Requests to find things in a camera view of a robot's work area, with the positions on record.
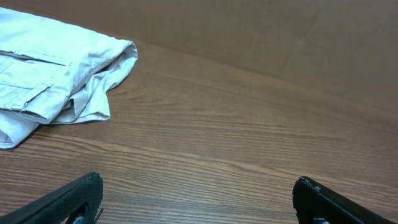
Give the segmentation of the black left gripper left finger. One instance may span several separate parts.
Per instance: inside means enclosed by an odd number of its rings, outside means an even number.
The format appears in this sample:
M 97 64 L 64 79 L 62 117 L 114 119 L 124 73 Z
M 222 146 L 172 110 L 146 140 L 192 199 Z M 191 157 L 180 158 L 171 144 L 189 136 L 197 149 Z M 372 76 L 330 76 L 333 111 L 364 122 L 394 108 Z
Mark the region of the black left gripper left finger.
M 90 172 L 1 217 L 7 224 L 96 224 L 103 209 L 103 180 Z

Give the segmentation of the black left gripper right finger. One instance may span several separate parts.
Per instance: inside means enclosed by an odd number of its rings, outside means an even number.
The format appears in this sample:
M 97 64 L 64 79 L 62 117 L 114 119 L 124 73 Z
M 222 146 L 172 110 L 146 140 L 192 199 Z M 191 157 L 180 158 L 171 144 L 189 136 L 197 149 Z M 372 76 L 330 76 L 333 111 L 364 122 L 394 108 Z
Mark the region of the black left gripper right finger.
M 300 224 L 394 224 L 306 176 L 296 181 L 292 196 Z

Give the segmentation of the folded beige shorts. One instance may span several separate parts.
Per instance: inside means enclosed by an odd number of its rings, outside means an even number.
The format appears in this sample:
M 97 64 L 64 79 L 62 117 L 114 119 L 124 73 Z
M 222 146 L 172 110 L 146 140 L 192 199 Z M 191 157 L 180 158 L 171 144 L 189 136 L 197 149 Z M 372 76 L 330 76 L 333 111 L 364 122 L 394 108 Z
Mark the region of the folded beige shorts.
M 107 91 L 131 72 L 137 48 L 80 26 L 1 9 L 1 148 L 41 124 L 110 118 Z

